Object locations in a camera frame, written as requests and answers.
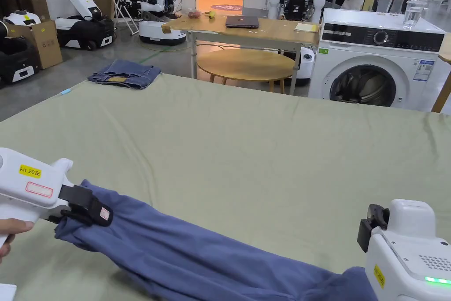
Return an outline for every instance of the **finger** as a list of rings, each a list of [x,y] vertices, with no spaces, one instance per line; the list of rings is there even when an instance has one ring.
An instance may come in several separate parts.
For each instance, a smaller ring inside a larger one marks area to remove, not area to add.
[[[19,234],[29,231],[34,226],[33,222],[17,219],[0,220],[0,234]]]
[[[0,257],[4,258],[5,256],[7,256],[11,251],[11,246],[10,244],[5,244],[0,248]]]
[[[5,243],[12,243],[14,239],[16,239],[16,235],[12,234],[6,239]]]

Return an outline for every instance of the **wooden table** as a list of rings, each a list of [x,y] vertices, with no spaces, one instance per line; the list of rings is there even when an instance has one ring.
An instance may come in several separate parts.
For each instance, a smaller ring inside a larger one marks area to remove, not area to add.
[[[259,19],[258,29],[230,29],[226,27],[226,15],[217,15],[213,19],[201,16],[200,19],[190,19],[181,17],[171,20],[162,26],[164,33],[171,33],[171,30],[187,32],[191,43],[191,77],[197,78],[197,51],[196,40],[222,42],[227,44],[237,44],[249,48],[270,48],[296,53],[296,61],[292,71],[293,78],[296,79],[299,71],[299,61],[301,47],[303,45],[318,46],[319,33],[316,32],[296,32],[295,27],[298,21]],[[296,81],[292,81],[289,94],[295,92]]]
[[[441,44],[440,53],[438,55],[440,59],[449,63],[451,65],[451,33],[445,36],[443,43]],[[448,97],[451,94],[451,73],[448,75],[447,80],[443,88],[441,89],[437,100],[435,101],[432,111],[435,113],[440,113],[447,102]]]
[[[285,88],[283,79],[291,77],[295,61],[267,51],[231,49],[203,54],[198,59],[199,68],[214,77],[241,81],[269,82],[269,91],[274,92],[274,81],[281,81],[281,93]]]

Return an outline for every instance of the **laptop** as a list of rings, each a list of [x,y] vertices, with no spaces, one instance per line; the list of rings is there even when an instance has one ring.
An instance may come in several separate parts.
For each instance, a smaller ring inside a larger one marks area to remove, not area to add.
[[[258,29],[260,27],[258,17],[228,16],[225,25],[239,29]]]

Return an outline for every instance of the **green led light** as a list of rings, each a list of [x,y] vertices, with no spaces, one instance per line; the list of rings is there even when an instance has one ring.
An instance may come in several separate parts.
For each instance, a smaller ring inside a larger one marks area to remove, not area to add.
[[[425,278],[425,280],[429,281],[429,282],[438,282],[438,283],[443,283],[446,285],[451,285],[451,280],[435,279],[435,278]]]

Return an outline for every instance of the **purple rug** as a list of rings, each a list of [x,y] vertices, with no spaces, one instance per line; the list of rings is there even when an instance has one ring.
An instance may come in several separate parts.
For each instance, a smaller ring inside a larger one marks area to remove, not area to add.
[[[211,8],[219,9],[222,11],[235,11],[239,12],[243,10],[243,6],[240,5],[213,5]]]

